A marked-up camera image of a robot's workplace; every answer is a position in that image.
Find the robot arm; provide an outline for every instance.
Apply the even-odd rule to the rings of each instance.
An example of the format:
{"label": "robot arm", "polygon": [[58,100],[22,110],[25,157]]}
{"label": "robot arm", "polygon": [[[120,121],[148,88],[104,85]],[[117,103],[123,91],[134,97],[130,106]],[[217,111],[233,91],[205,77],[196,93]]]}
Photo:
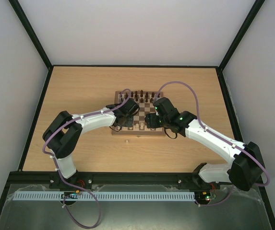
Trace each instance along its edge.
{"label": "robot arm", "polygon": [[241,190],[249,191],[262,174],[262,169],[241,151],[249,152],[254,157],[257,152],[260,152],[260,149],[253,142],[245,145],[243,142],[226,137],[205,124],[203,124],[203,128],[197,116],[188,111],[180,114],[168,98],[160,98],[153,105],[156,113],[147,114],[145,117],[148,128],[163,127],[165,130],[170,129],[174,132],[176,137],[179,133],[184,137],[194,139],[213,150],[227,162],[216,165],[203,163],[197,167],[198,175],[204,182],[229,182]]}
{"label": "robot arm", "polygon": [[59,113],[45,131],[43,135],[44,141],[66,122],[79,117],[81,118],[68,125],[68,127],[66,127],[66,132],[59,132],[48,143],[48,148],[53,151],[59,170],[64,178],[68,179],[76,173],[72,152],[81,134],[100,127],[123,126],[127,122],[127,119],[133,116],[136,110],[139,109],[138,104],[133,99],[129,98],[122,107],[110,111],[118,105],[119,104],[107,105],[101,110],[92,112],[92,114],[95,115],[89,116],[87,116],[87,114],[70,115],[67,111],[63,111]]}

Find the wooden table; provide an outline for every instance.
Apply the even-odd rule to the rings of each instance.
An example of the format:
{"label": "wooden table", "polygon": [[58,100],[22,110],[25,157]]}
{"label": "wooden table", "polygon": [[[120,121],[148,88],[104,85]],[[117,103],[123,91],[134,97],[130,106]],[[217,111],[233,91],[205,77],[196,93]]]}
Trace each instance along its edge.
{"label": "wooden table", "polygon": [[[57,114],[83,114],[114,103],[115,91],[157,91],[168,81],[183,81],[196,91],[201,119],[210,127],[233,138],[226,106],[215,69],[54,67],[24,164],[24,171],[53,171],[53,161],[41,149],[42,134]],[[179,111],[196,114],[192,93],[179,84],[163,89]],[[191,172],[200,163],[225,161],[202,144],[179,136],[112,136],[108,127],[80,136],[73,152],[81,172]]]}

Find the black metal frame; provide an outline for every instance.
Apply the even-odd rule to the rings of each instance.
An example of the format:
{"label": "black metal frame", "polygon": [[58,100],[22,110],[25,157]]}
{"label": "black metal frame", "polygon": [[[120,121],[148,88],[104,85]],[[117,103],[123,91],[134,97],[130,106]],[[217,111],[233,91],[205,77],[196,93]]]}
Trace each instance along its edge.
{"label": "black metal frame", "polygon": [[[8,195],[9,187],[11,184],[50,184],[51,172],[22,172],[23,165],[26,159],[26,155],[31,143],[31,139],[36,127],[40,109],[48,88],[49,80],[53,72],[54,66],[88,66],[88,67],[140,67],[140,68],[215,68],[217,77],[219,80],[220,88],[222,95],[226,104],[226,109],[228,117],[230,120],[231,128],[233,131],[234,138],[239,141],[243,141],[238,121],[235,115],[235,111],[229,96],[227,89],[226,81],[223,75],[223,70],[229,62],[231,56],[238,47],[240,41],[248,30],[253,19],[257,15],[259,9],[263,5],[265,0],[256,0],[253,7],[251,8],[249,14],[247,15],[244,23],[242,24],[239,32],[237,33],[235,39],[233,40],[229,50],[227,51],[225,57],[223,58],[220,66],[158,66],[158,65],[52,65],[49,58],[47,57],[38,37],[36,36],[29,20],[27,19],[21,5],[18,0],[9,0],[14,11],[19,17],[23,27],[27,31],[30,39],[33,41],[34,46],[39,52],[42,60],[44,61],[48,74],[46,77],[46,82],[44,84],[41,96],[39,98],[39,103],[35,112],[35,116],[30,128],[30,132],[25,144],[25,148],[21,157],[21,161],[18,167],[18,171],[10,172],[7,183],[4,187],[3,193],[0,198],[0,215],[2,212],[3,205],[6,201]],[[262,156],[256,156],[257,160],[263,163]],[[162,185],[178,185],[179,180],[183,177],[186,177],[189,173],[114,173],[114,172],[84,172],[85,175],[91,176],[93,184],[162,184]],[[260,187],[260,193],[265,204],[265,209],[271,223],[271,227],[275,230],[275,217],[264,187]]]}

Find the gray floor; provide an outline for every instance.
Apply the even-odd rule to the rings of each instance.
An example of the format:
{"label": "gray floor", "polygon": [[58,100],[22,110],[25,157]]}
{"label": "gray floor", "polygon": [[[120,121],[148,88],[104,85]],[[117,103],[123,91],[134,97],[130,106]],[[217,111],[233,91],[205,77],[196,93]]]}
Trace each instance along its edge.
{"label": "gray floor", "polygon": [[[162,191],[164,188],[110,186],[101,191],[123,190]],[[227,190],[222,190],[218,195],[223,197],[226,193]],[[197,207],[193,202],[101,202],[103,217],[96,230],[270,230],[264,205],[256,198],[256,192],[235,192],[228,201],[215,207]],[[70,210],[84,225],[93,225],[97,219],[95,202],[76,202]],[[58,201],[9,199],[0,218],[0,230],[78,229],[81,228],[71,221]]]}

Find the white backdrop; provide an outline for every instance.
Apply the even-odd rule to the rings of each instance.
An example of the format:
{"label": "white backdrop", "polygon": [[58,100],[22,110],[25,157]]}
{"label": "white backdrop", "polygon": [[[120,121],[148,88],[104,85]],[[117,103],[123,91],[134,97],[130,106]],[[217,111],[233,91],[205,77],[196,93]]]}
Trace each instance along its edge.
{"label": "white backdrop", "polygon": [[20,0],[52,64],[219,65],[254,0]]}
{"label": "white backdrop", "polygon": [[47,68],[7,0],[0,0],[0,196],[18,169]]}
{"label": "white backdrop", "polygon": [[224,71],[244,140],[257,143],[275,215],[275,1],[265,1]]}

